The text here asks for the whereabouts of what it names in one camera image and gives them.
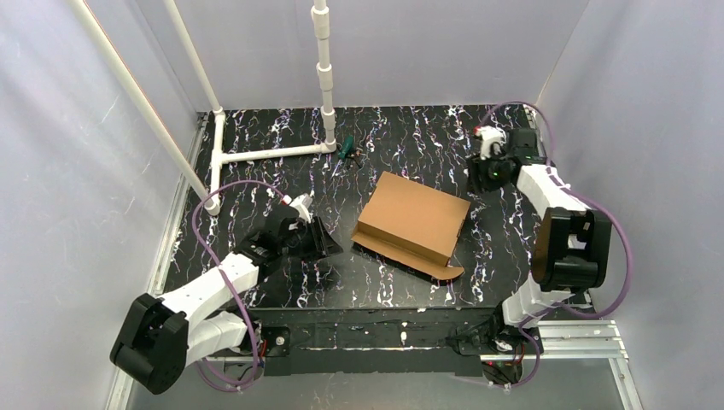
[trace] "cable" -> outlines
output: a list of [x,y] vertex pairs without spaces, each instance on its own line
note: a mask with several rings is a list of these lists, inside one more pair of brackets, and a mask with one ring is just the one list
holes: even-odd
[[[555,308],[559,308],[559,307],[563,307],[563,309],[565,309],[566,311],[568,311],[568,312],[572,313],[574,316],[577,316],[582,319],[601,319],[601,318],[603,318],[604,316],[612,313],[619,306],[621,306],[621,303],[626,298],[626,295],[628,294],[628,291],[631,288],[631,276],[632,276],[632,271],[634,270],[634,255],[633,255],[633,251],[631,250],[631,244],[628,241],[628,236],[626,235],[626,232],[623,231],[623,227],[621,226],[621,223],[619,223],[619,221],[616,219],[616,217],[614,217],[614,215],[608,209],[604,208],[601,204],[595,202],[592,199],[586,198],[585,196],[583,196],[581,194],[578,194],[578,193],[572,191],[568,186],[563,184],[563,181],[553,177],[552,172],[551,172],[551,161],[552,161],[552,157],[553,157],[553,152],[555,151],[555,147],[556,147],[556,139],[553,136],[553,131],[551,129],[551,125],[548,123],[548,119],[543,114],[543,111],[540,110],[540,108],[536,107],[534,104],[531,104],[530,102],[524,102],[524,101],[503,102],[501,104],[498,104],[498,105],[492,107],[485,113],[485,115],[483,115],[481,125],[484,125],[485,121],[488,118],[490,118],[490,116],[496,110],[498,110],[499,108],[501,108],[505,105],[508,105],[508,104],[527,105],[530,108],[532,108],[536,113],[538,113],[540,118],[543,120],[543,124],[546,126],[546,133],[548,134],[548,139],[550,141],[550,145],[549,145],[548,149],[545,149],[545,146],[543,144],[543,139],[541,138],[541,140],[540,140],[540,144],[543,147],[543,152],[546,154],[546,166],[548,169],[548,178],[554,184],[556,184],[556,186],[558,186],[558,188],[560,188],[563,192],[565,192],[565,193],[571,195],[572,197],[578,199],[579,201],[585,203],[588,207],[597,209],[598,211],[600,211],[601,213],[606,215],[606,217],[610,220],[611,224],[616,229],[616,232],[618,232],[618,236],[621,238],[621,243],[623,244],[623,252],[626,255],[626,275],[624,276],[624,279],[623,279],[623,286],[621,287],[621,291],[619,292],[616,299],[610,304],[610,306],[608,306],[606,309],[602,310],[601,312],[583,313],[583,312],[579,312],[578,310],[572,308],[571,306],[568,306],[566,304],[559,302],[559,303],[553,304],[548,309],[540,312],[540,314],[538,316],[535,316],[535,317],[528,316],[520,324],[518,324],[518,331],[520,332],[520,334],[523,335],[523,337],[528,339],[528,341],[533,344],[533,348],[535,350],[535,363],[533,365],[533,370],[530,371],[530,374],[527,377],[525,377],[523,380],[519,381],[518,383],[505,386],[506,389],[509,389],[510,387],[520,387],[520,386],[526,384],[527,382],[529,382],[533,378],[533,376],[535,376],[535,374],[538,372],[538,367],[540,366],[540,348],[538,347],[538,343],[526,331],[523,330],[523,326],[525,326],[528,322],[530,322],[533,319],[542,318],[543,316],[546,316],[547,314],[549,314],[550,312],[555,310]],[[469,382],[469,383],[480,384],[478,382],[474,382],[473,380],[465,380],[465,381]]]
[[264,357],[264,353],[266,352],[266,339],[264,339],[264,344],[261,345],[261,352],[259,353],[259,358]]
[[[254,360],[252,361],[251,378],[249,380],[245,380],[245,381],[236,380],[234,378],[228,378],[224,375],[223,372],[219,372],[215,368],[213,368],[206,358],[203,358],[202,361],[204,363],[206,363],[209,371],[211,373],[213,373],[217,378],[219,378],[220,380],[222,380],[228,384],[231,384],[232,386],[238,386],[241,389],[246,389],[246,388],[250,387],[252,384],[254,384],[254,378],[256,377],[256,370],[259,366],[259,352],[257,351],[257,343],[256,343],[256,335],[254,334],[254,327],[253,327],[251,319],[249,318],[247,309],[244,306],[244,302],[242,301],[241,297],[239,297],[239,294],[238,294],[238,292],[236,292],[236,289],[234,289],[234,284],[231,283],[231,281],[229,280],[229,277],[226,276],[226,272],[224,272],[224,269],[221,268],[221,261],[219,260],[219,257],[216,255],[215,252],[213,252],[213,249],[211,249],[211,246],[209,246],[208,243],[206,243],[204,238],[201,236],[201,233],[199,232],[199,226],[198,226],[197,220],[199,217],[199,213],[201,212],[201,208],[203,207],[203,204],[206,203],[208,200],[210,200],[213,196],[219,194],[222,190],[227,190],[227,189],[231,188],[232,186],[246,185],[246,184],[256,184],[256,185],[265,186],[265,187],[275,191],[279,195],[280,199],[284,198],[284,194],[277,187],[275,187],[271,184],[268,184],[263,181],[257,181],[254,179],[243,179],[240,181],[235,181],[235,182],[226,184],[224,186],[221,186],[214,192],[211,192],[210,194],[208,194],[208,196],[206,198],[203,198],[199,202],[199,204],[196,205],[196,208],[194,209],[194,213],[191,216],[191,230],[196,235],[196,240],[199,241],[199,243],[204,248],[204,250],[206,250],[208,252],[208,254],[211,256],[213,263],[219,268],[219,274],[221,275],[221,278],[224,280],[224,284],[226,285],[227,288],[229,288],[231,295],[234,297],[234,301],[236,301],[236,305],[239,307],[239,310],[242,313],[242,317],[244,319],[244,323],[247,326],[249,340],[250,340],[251,346],[252,346],[252,356],[254,357]],[[219,387],[218,385],[213,384],[213,382],[211,382],[208,378],[206,378],[206,375],[203,372],[201,372],[201,375],[207,384],[209,384],[210,386],[214,387],[217,390],[236,391],[235,389],[229,390],[227,388]]]
[[518,347],[516,346],[515,348],[513,348],[513,358],[511,359],[511,363],[515,363],[517,357],[518,357]]
[[244,369],[244,371],[242,372],[242,375],[241,375],[241,376],[239,376],[239,380],[243,379],[243,378],[244,378],[244,376],[246,376],[246,375],[247,375],[247,373],[248,373],[249,369],[251,369],[251,366],[247,366],[247,368],[246,368],[246,369]]
[[525,343],[522,343],[522,344],[521,344],[521,357],[520,357],[520,359],[514,360],[514,361],[513,361],[513,364],[514,364],[514,365],[520,365],[521,362],[523,362],[523,357],[525,357]]
[[201,380],[203,380],[204,383],[208,384],[209,387],[216,389],[218,391],[223,391],[224,393],[233,393],[235,391],[238,391],[237,389],[235,389],[233,387],[221,387],[221,386],[215,384],[214,382],[212,382],[211,379],[208,378],[206,373],[203,372],[203,366],[198,361],[196,362],[196,370],[199,372],[199,376],[201,377]]

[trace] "green tool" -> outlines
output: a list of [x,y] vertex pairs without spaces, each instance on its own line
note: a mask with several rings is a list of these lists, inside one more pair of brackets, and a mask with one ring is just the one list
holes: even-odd
[[362,168],[362,164],[360,164],[357,159],[361,149],[354,146],[353,136],[350,135],[349,137],[344,138],[344,143],[342,145],[338,144],[337,149],[339,150],[340,161],[352,158],[354,163],[357,164],[357,167]]
[[343,160],[347,158],[349,154],[352,153],[352,150],[354,149],[354,137],[349,136],[347,138],[344,138],[344,143],[340,147],[340,153],[339,156]]

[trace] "cardboard flap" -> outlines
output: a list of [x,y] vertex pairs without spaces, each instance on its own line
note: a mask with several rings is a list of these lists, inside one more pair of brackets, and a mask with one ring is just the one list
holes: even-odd
[[422,257],[427,261],[437,264],[438,266],[444,266],[447,264],[447,261],[450,260],[449,255],[442,255],[438,252],[426,249],[424,246],[414,243],[413,241],[408,241],[401,237],[396,237],[395,235],[391,235],[380,228],[367,225],[362,221],[357,222],[357,230],[360,233],[366,235],[367,237],[373,237],[378,241],[392,244],[399,249],[404,249],[411,254]]
[[408,265],[413,269],[427,273],[433,278],[439,280],[455,279],[462,275],[464,271],[462,267],[436,265],[420,255],[416,255],[409,250],[402,249],[379,238],[367,235],[357,229],[355,229],[352,234],[352,240],[365,248],[374,250],[378,254],[387,256],[393,261],[398,261],[399,263]]

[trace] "black and white speckled surface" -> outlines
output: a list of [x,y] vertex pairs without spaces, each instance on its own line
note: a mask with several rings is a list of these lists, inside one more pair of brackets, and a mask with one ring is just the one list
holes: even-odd
[[[337,140],[354,135],[365,146],[358,169],[341,164],[336,154],[305,155],[225,167],[222,184],[261,179],[297,196],[313,193],[312,211],[321,216],[345,252],[314,264],[291,261],[245,294],[257,308],[385,308],[432,306],[492,307],[522,284],[528,273],[538,217],[515,188],[483,196],[466,192],[465,157],[479,147],[471,130],[485,106],[338,108]],[[522,107],[493,117],[503,127],[527,126]],[[317,109],[244,110],[228,116],[225,152],[309,144],[324,139]],[[213,144],[208,124],[196,165],[208,184]],[[382,171],[390,171],[471,201],[469,218],[452,263],[465,268],[450,282],[433,280],[379,255],[352,248],[356,219]],[[209,268],[210,258],[190,228],[198,198],[188,196],[178,232],[166,291],[176,289]],[[249,227],[260,224],[273,204],[265,189],[232,188],[222,199],[218,218],[201,214],[202,235],[224,258]]]

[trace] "vertical pipe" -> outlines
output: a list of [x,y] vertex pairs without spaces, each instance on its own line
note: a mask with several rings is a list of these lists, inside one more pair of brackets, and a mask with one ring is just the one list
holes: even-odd
[[[189,31],[186,29],[184,19],[181,17],[181,12],[178,11],[176,2],[174,0],[164,0],[163,3],[166,5],[166,10],[168,11],[169,16],[171,16],[173,26],[176,28],[176,33],[181,39],[181,44],[184,45],[186,55],[188,55],[189,60],[191,60],[191,66],[193,66],[194,71],[196,72],[196,77],[199,79],[199,82],[206,93],[206,97],[208,98],[208,103],[211,104],[211,110],[213,111],[213,120],[216,124],[213,133],[213,151],[211,152],[211,191],[213,192],[219,188],[221,180],[221,157],[224,154],[221,147],[224,142],[226,114],[224,113],[224,109],[221,108],[221,105],[219,105],[219,100],[216,98],[216,94],[213,92],[211,82],[208,80],[203,64],[201,64],[199,53],[196,52],[194,42],[191,41],[191,36],[189,35]],[[217,204],[221,202],[219,195],[214,195],[211,199]]]
[[[166,152],[176,163],[176,166],[181,170],[181,173],[189,181],[191,188],[201,199],[206,198],[208,196],[206,187],[196,175],[194,168],[192,168],[186,161],[184,153],[182,153],[176,145],[171,133],[166,128],[166,125],[163,123],[158,113],[156,113],[149,99],[143,93],[141,86],[133,77],[133,74],[131,74],[131,70],[123,62],[123,59],[120,58],[118,51],[115,49],[113,43],[111,43],[110,38],[108,38],[106,33],[103,31],[101,24],[88,7],[88,4],[85,0],[67,0],[67,2],[80,23],[83,25],[85,31],[88,33],[90,39],[93,40],[103,54],[103,57],[105,57],[106,63],[111,68],[111,71],[114,72],[118,81],[121,85],[123,85],[123,88],[126,89],[128,96],[136,104],[138,111],[141,112],[143,117],[149,123],[149,126],[156,134],[156,137],[158,137],[161,145],[163,145]],[[208,201],[204,204],[204,207],[211,215],[219,214],[219,205],[214,201]]]
[[332,104],[332,65],[330,64],[330,8],[326,0],[314,0],[312,7],[314,34],[317,36],[319,62],[317,75],[319,88],[322,89],[322,121],[324,122],[324,144],[328,149],[336,146],[335,140],[335,109]]
[[181,18],[181,13],[178,11],[178,7],[176,7],[176,2],[174,0],[164,0],[163,3],[166,5],[166,10],[168,10],[168,14],[171,16],[173,26],[176,27],[178,37],[181,38],[181,43],[184,45],[184,49],[186,49],[186,54],[189,55],[191,65],[194,67],[194,71],[196,71],[196,77],[199,78],[201,86],[203,87],[204,92],[206,92],[208,102],[211,104],[211,110],[216,114],[221,110],[219,100],[216,99],[216,94],[213,93],[211,83],[209,82],[206,71],[201,64],[201,59],[199,58],[198,53],[196,53],[196,47],[194,47],[194,43],[191,41],[189,31],[186,30],[184,19]]

